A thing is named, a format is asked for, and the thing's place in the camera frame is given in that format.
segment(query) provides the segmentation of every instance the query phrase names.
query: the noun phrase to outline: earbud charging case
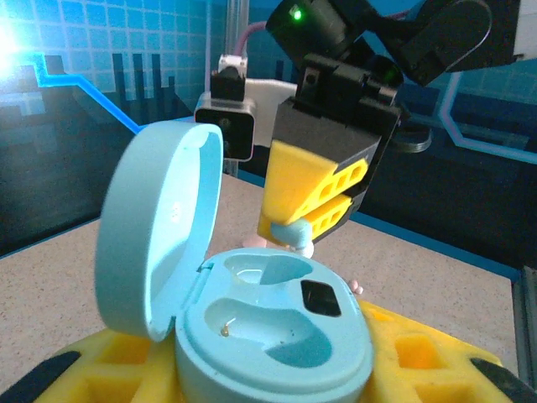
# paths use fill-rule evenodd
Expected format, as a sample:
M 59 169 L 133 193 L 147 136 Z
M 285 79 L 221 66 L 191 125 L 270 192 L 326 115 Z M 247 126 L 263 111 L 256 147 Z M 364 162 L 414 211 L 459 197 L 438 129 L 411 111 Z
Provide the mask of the earbud charging case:
M 356 402 L 373 346 L 338 275 L 276 249 L 205 261 L 222 154 L 222 133 L 209 124 L 150 124 L 128 146 L 97 241 L 103 321 L 156 343 L 175 331 L 190 403 Z

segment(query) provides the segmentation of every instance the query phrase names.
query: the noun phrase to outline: open lid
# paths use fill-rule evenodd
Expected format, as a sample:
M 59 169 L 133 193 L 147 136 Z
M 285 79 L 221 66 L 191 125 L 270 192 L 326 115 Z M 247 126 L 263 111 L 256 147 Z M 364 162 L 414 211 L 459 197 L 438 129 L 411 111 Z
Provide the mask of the open lid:
M 127 147 L 96 246 L 97 305 L 112 330 L 155 342 L 169 334 L 211 241 L 222 162 L 211 124 L 153 123 Z

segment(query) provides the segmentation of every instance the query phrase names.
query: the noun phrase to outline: small light blue object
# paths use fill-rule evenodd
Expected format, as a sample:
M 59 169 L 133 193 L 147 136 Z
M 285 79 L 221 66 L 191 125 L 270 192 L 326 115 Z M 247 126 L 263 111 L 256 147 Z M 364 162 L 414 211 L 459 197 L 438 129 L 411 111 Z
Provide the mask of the small light blue object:
M 175 338 L 191 403 L 356 402 L 373 370 L 373 345 L 338 275 L 275 249 L 205 260 L 222 156 L 222 133 L 210 124 L 152 123 L 133 139 L 101 215 L 95 277 L 103 321 L 156 343 Z M 315 313 L 305 281 L 333 291 L 334 316 Z
M 296 249 L 303 249 L 311 242 L 313 228 L 305 218 L 299 218 L 290 225 L 271 223 L 270 233 L 281 243 Z

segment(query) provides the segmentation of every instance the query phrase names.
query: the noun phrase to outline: yellow foam holder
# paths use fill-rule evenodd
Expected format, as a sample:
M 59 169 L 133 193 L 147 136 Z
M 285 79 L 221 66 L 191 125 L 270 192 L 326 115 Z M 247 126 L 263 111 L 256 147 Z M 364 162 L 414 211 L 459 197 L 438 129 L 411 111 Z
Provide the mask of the yellow foam holder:
M 278 243 L 270 233 L 270 223 L 289 225 L 302 217 L 314 227 L 313 239 L 336 225 L 352 203 L 351 198 L 342 193 L 363 179 L 368 163 L 362 158 L 342 170 L 338 171 L 338 167 L 336 161 L 274 140 L 258 234 Z
M 369 302 L 359 303 L 375 362 L 357 403 L 510 402 L 469 360 L 500 364 L 494 355 Z M 78 351 L 81 357 L 35 403 L 185 403 L 174 338 L 172 333 L 155 344 L 104 330 L 80 340 L 58 352 Z

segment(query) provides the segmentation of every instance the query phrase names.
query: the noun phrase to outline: beige table surface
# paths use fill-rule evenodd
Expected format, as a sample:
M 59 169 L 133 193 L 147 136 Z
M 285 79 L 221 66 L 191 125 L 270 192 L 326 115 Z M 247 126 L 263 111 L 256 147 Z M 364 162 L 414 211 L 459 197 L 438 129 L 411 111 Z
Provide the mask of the beige table surface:
M 209 254 L 256 228 L 262 190 L 224 176 Z M 0 260 L 0 391 L 41 360 L 103 329 L 93 289 L 98 222 Z M 362 298 L 497 354 L 516 371 L 509 280 L 348 222 L 314 259 L 356 277 Z

